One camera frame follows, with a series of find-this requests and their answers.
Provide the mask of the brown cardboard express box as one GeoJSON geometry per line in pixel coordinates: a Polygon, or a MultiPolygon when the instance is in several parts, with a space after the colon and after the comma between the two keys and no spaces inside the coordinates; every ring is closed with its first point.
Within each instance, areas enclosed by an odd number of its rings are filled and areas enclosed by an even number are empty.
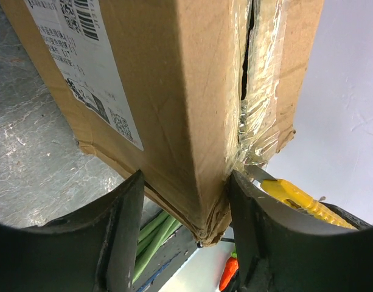
{"type": "Polygon", "coordinates": [[[322,1],[1,1],[83,152],[202,245],[229,226],[225,182],[294,135],[322,1]]]}

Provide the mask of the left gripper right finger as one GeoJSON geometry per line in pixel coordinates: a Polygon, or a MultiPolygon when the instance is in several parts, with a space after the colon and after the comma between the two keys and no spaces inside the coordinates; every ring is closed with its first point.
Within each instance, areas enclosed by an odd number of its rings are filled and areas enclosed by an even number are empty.
{"type": "Polygon", "coordinates": [[[228,195],[239,291],[373,291],[373,225],[350,230],[318,220],[237,171],[228,195]]]}

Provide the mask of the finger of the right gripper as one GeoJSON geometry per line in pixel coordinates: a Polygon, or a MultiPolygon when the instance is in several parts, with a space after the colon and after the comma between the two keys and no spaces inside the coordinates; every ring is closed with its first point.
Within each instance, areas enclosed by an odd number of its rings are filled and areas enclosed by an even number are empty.
{"type": "Polygon", "coordinates": [[[357,216],[351,214],[350,212],[329,203],[322,203],[325,207],[339,215],[341,218],[343,218],[345,221],[350,223],[352,226],[354,226],[357,229],[367,229],[372,227],[371,224],[365,222],[364,220],[358,218],[357,216]]]}

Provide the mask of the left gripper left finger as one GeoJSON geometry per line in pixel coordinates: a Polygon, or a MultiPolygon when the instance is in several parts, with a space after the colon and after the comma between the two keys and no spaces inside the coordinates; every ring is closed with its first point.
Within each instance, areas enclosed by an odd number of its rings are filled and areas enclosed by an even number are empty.
{"type": "Polygon", "coordinates": [[[0,291],[130,291],[143,201],[136,172],[44,226],[0,223],[0,291]]]}

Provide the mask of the yellow utility knife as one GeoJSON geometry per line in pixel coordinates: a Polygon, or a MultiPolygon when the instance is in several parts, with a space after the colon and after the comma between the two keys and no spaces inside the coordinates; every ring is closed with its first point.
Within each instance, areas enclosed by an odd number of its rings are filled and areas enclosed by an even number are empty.
{"type": "Polygon", "coordinates": [[[257,165],[246,165],[245,170],[252,179],[260,183],[260,187],[265,193],[292,209],[304,211],[318,220],[335,226],[357,230],[355,226],[343,217],[315,200],[291,182],[284,179],[276,179],[257,165]]]}

